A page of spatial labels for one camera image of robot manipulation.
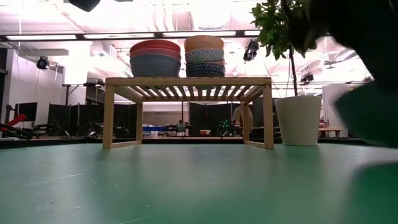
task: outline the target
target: patterned bowl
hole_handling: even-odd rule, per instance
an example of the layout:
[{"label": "patterned bowl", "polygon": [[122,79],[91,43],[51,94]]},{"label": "patterned bowl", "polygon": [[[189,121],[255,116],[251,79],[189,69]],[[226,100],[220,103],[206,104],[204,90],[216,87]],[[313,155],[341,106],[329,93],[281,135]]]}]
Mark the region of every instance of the patterned bowl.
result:
[{"label": "patterned bowl", "polygon": [[215,48],[195,49],[185,53],[187,63],[213,62],[224,59],[224,50]]},{"label": "patterned bowl", "polygon": [[165,55],[149,54],[130,58],[134,77],[178,77],[181,62]]},{"label": "patterned bowl", "polygon": [[224,77],[225,66],[217,63],[188,63],[187,77]]},{"label": "patterned bowl", "polygon": [[181,53],[181,48],[178,44],[175,44],[168,40],[146,40],[135,44],[130,48],[130,54],[140,49],[151,49],[151,48],[162,48],[174,50],[178,53]]},{"label": "patterned bowl", "polygon": [[222,50],[224,49],[224,41],[219,37],[213,37],[210,35],[196,35],[185,40],[184,48],[185,52],[204,48],[216,48]]},{"label": "patterned bowl", "polygon": [[136,50],[133,53],[130,54],[130,58],[139,56],[139,55],[145,55],[145,54],[157,54],[157,55],[166,55],[169,57],[173,57],[177,60],[181,60],[181,54],[174,51],[174,50],[169,50],[169,49],[160,49],[160,48],[149,48],[149,49],[140,49]]}]

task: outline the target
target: green tabletop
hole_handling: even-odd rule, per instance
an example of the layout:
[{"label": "green tabletop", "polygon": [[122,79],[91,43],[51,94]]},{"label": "green tabletop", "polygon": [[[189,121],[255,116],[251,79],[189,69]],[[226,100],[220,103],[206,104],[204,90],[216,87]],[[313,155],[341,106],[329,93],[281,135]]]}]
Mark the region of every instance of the green tabletop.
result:
[{"label": "green tabletop", "polygon": [[398,151],[100,144],[0,151],[0,223],[398,223]]}]

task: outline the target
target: ceiling light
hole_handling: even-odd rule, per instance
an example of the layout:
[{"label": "ceiling light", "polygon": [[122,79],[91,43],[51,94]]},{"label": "ceiling light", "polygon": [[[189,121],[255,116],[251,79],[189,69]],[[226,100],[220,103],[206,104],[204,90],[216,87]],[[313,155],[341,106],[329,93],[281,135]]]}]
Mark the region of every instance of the ceiling light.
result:
[{"label": "ceiling light", "polygon": [[164,37],[193,37],[195,35],[235,36],[236,31],[211,31],[211,32],[164,32]]},{"label": "ceiling light", "polygon": [[87,39],[122,39],[122,38],[152,38],[154,33],[135,33],[135,34],[86,34]]},{"label": "ceiling light", "polygon": [[244,35],[245,36],[258,36],[260,35],[260,31],[259,30],[250,30],[250,31],[244,31]]},{"label": "ceiling light", "polygon": [[9,40],[76,40],[75,35],[8,35]]}]

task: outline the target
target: desk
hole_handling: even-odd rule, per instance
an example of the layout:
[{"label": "desk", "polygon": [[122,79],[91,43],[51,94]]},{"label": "desk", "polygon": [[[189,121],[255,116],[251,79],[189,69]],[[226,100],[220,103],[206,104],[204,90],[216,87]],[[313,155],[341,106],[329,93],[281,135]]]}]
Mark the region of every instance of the desk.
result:
[{"label": "desk", "polygon": [[326,137],[326,132],[331,132],[331,131],[334,131],[336,133],[336,137],[337,138],[340,137],[341,129],[338,129],[338,128],[319,128],[320,137],[321,138],[325,138]]}]

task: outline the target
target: wooden table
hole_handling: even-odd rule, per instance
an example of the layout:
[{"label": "wooden table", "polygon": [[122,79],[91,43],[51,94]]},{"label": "wooden table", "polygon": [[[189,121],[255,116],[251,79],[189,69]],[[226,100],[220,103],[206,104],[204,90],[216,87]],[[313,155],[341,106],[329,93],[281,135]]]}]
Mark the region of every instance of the wooden table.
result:
[{"label": "wooden table", "polygon": [[326,132],[331,132],[331,131],[334,131],[336,133],[336,137],[337,138],[340,137],[341,129],[338,129],[338,128],[319,128],[320,137],[321,138],[325,138],[326,137]]},{"label": "wooden table", "polygon": [[[214,91],[204,90],[214,86]],[[136,141],[113,143],[114,94],[137,104]],[[264,143],[249,140],[249,103],[263,96]],[[274,148],[272,130],[271,78],[191,77],[191,78],[107,78],[104,107],[103,148],[132,146],[142,143],[143,102],[183,101],[217,102],[240,101],[243,104],[244,143],[267,149]]]}]

